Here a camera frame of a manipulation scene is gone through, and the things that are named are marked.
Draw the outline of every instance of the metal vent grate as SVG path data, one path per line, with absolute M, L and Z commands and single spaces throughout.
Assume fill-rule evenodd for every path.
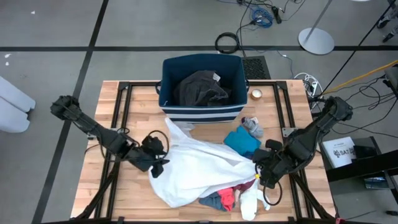
M 245 57 L 243 60 L 243 69 L 248 80 L 270 80 L 266 58 L 264 56 Z

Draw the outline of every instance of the white cable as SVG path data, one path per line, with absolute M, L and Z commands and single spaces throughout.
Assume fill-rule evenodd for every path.
M 312 75 L 310 75 L 310 74 L 307 74 L 307 73 L 305 73 L 305 72 L 301 72 L 301 73 L 297 74 L 296 76 L 294 76 L 294 79 L 298 79 L 297 77 L 299 77 L 299 76 L 301 76 L 301 75 L 304 75 L 304 79 L 303 79 L 303 80 L 309 82 L 309 83 L 311 84 L 311 86 L 314 87 L 314 89 L 313 89 L 312 92 L 307 91 L 307 95 L 308 95 L 309 97 L 311 97 L 311 98 L 314 97 L 315 93 L 317 92 L 317 88 L 318 88 L 318 87 L 319 87 L 319 89 L 320 89 L 320 92 L 321 92 L 321 93 L 323 92 L 323 88 L 322 88 L 321 84 L 318 82 L 318 80 L 317 80 L 314 76 L 312 76 Z M 308 83 L 304 83 L 304 87 L 307 89 L 308 86 L 306 86 L 306 85 L 308 85 Z M 318 102 L 316 102 L 316 103 L 312 106 L 311 111 L 314 109 L 314 107 L 315 107 L 316 105 L 318 105 Z

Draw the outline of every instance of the gray floor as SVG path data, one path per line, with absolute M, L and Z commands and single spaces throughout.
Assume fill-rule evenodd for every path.
M 282 7 L 285 0 L 273 2 Z M 1 1 L 0 47 L 87 46 L 101 4 L 101 0 Z M 297 46 L 298 33 L 312 25 L 325 4 L 326 0 L 307 0 L 290 21 L 274 24 L 270 29 L 244 30 L 244 44 Z M 289 4 L 286 17 L 297 7 Z M 334 0 L 319 26 L 333 36 L 336 45 L 357 45 L 386 8 L 387 1 L 382 0 Z M 96 45 L 213 45 L 220 33 L 234 32 L 238 28 L 243 11 L 244 8 L 236 4 L 215 0 L 112 0 L 106 10 Z M 383 35 L 395 24 L 373 30 L 364 45 L 381 45 Z M 398 37 L 388 44 L 398 45 Z M 293 60 L 294 74 L 307 72 L 317 77 L 323 86 L 327 85 L 352 53 L 336 51 L 316 56 L 300 50 L 280 52 Z M 11 56 L 5 58 L 3 55 L 8 53 Z M 94 115 L 103 80 L 158 80 L 161 78 L 164 59 L 195 53 L 199 52 L 94 52 L 80 95 L 81 107 L 89 116 Z M 276 51 L 264 54 L 250 51 L 248 55 L 265 55 L 272 78 L 292 77 L 289 61 Z M 59 95 L 73 93 L 84 56 L 85 52 L 0 52 L 0 75 L 37 102 L 37 107 L 30 116 L 31 125 L 26 132 L 0 133 L 0 223 L 31 222 L 63 124 L 49 113 L 49 107 Z M 356 52 L 332 86 L 396 59 L 396 51 Z M 389 92 L 382 83 L 375 87 L 381 94 Z M 348 89 L 337 95 L 347 98 L 356 91 L 355 88 Z M 359 95 L 349 101 L 353 106 L 372 102 Z M 358 109 L 349 124 L 360 126 L 374 121 L 384 116 L 392 104 L 393 101 L 390 101 L 374 111 Z M 396 134 L 397 121 L 394 115 L 397 112 L 395 107 L 390 116 L 369 129 Z M 344 132 L 350 129 L 337 126 L 336 130 Z M 350 134 L 353 138 L 371 135 L 376 138 L 382 152 L 397 149 L 398 139 L 364 131 Z M 326 138 L 339 137 L 341 136 L 330 133 Z M 84 135 L 72 127 L 44 222 L 69 218 L 86 142 Z M 390 191 L 365 190 L 355 181 L 336 182 L 331 184 L 331 189 L 344 218 L 376 210 L 354 220 L 398 222 L 398 218 L 383 214 L 385 210 L 398 210 Z

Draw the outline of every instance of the blue laundry basket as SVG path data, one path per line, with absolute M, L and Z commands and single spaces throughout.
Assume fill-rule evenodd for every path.
M 199 70 L 215 71 L 220 85 L 231 89 L 231 105 L 179 106 L 173 91 L 185 78 Z M 248 102 L 249 83 L 245 80 L 241 57 L 221 54 L 195 54 L 164 60 L 162 81 L 156 84 L 159 106 L 172 121 L 217 123 L 233 121 Z

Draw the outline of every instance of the red fabric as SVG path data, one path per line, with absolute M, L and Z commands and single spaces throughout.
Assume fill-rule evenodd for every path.
M 219 190 L 217 193 L 221 196 L 221 203 L 227 211 L 231 211 L 235 201 L 232 187 Z
M 244 184 L 239 184 L 239 185 L 233 187 L 233 190 L 240 190 L 240 191 L 244 192 L 245 190 L 249 189 L 253 185 L 254 181 L 255 181 L 255 179 L 252 181 L 246 182 Z

